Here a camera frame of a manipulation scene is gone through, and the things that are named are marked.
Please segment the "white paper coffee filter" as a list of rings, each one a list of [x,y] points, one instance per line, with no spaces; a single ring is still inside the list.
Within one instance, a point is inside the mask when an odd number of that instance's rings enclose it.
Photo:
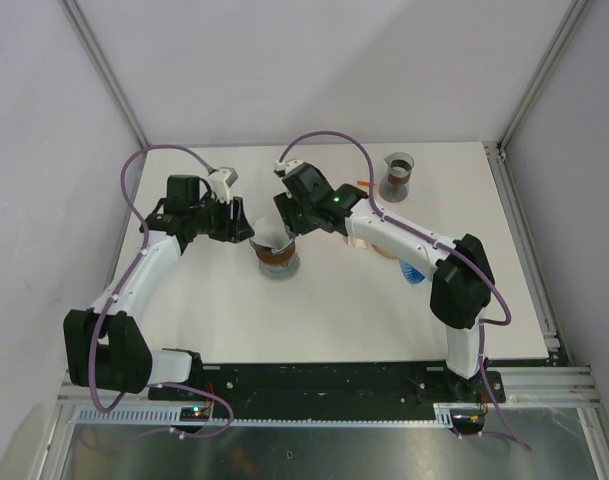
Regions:
[[[279,216],[263,216],[253,224],[253,229],[255,231],[255,235],[259,235],[261,237],[289,236]]]

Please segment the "blue plastic dripper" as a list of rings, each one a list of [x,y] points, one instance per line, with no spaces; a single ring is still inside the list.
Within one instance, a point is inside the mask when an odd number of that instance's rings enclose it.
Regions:
[[[418,285],[425,280],[425,276],[406,261],[399,260],[400,270],[405,280],[411,285]]]

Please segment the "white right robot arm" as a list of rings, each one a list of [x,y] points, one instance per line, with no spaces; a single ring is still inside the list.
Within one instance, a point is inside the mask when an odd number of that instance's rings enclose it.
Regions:
[[[457,401],[477,394],[482,385],[479,323],[493,282],[481,242],[470,234],[452,239],[406,224],[356,186],[333,188],[307,162],[280,160],[274,173],[286,188],[274,202],[290,233],[303,236],[323,230],[362,240],[389,251],[431,283],[429,307],[446,328],[446,391]]]

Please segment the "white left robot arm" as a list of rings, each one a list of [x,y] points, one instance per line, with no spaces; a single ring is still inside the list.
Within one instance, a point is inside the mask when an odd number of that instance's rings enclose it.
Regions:
[[[196,354],[150,349],[140,323],[161,280],[196,237],[237,244],[253,236],[243,200],[231,192],[237,178],[230,167],[206,178],[168,177],[165,197],[142,219],[142,244],[131,264],[90,307],[72,310],[64,319],[73,384],[139,393],[170,382],[171,389],[186,400],[203,392],[205,376],[193,368]]]

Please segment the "glass carafe with cork band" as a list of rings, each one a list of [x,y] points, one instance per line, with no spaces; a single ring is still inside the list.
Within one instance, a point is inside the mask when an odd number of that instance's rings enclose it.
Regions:
[[[386,172],[379,185],[379,197],[389,203],[400,203],[408,197],[415,161],[407,153],[395,152],[386,156],[384,162]]]

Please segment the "coffee filter paper pack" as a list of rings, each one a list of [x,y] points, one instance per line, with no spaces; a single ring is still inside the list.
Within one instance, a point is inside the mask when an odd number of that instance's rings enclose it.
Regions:
[[[355,182],[355,186],[360,189],[363,190],[366,193],[369,193],[369,189],[371,187],[371,184],[368,181],[365,180],[358,180]],[[344,238],[344,242],[353,248],[357,248],[357,249],[369,249],[370,245],[361,239],[357,239],[351,236],[345,237]]]

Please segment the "clear glass coffee server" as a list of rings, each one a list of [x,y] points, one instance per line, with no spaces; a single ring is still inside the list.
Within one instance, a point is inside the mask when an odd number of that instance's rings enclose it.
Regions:
[[[268,264],[260,261],[258,263],[260,273],[273,281],[285,281],[293,278],[299,271],[300,261],[291,259],[282,264]]]

